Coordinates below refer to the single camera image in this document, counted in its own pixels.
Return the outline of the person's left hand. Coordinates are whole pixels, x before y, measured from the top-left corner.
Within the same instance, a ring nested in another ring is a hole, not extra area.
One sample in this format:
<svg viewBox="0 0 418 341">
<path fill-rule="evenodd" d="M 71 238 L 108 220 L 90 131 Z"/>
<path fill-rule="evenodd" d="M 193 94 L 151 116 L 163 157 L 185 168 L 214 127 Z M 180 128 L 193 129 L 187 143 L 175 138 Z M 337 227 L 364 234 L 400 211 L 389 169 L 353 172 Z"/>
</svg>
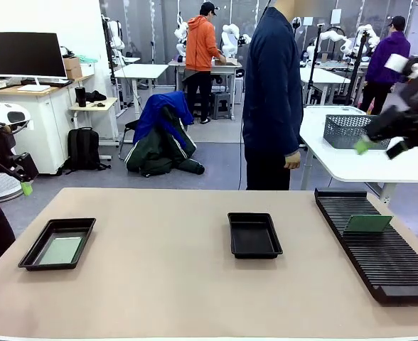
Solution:
<svg viewBox="0 0 418 341">
<path fill-rule="evenodd" d="M 289 170 L 294 170 L 299 168 L 301 165 L 301 154 L 299 151 L 291 154 L 290 156 L 285 157 L 284 167 Z"/>
</svg>

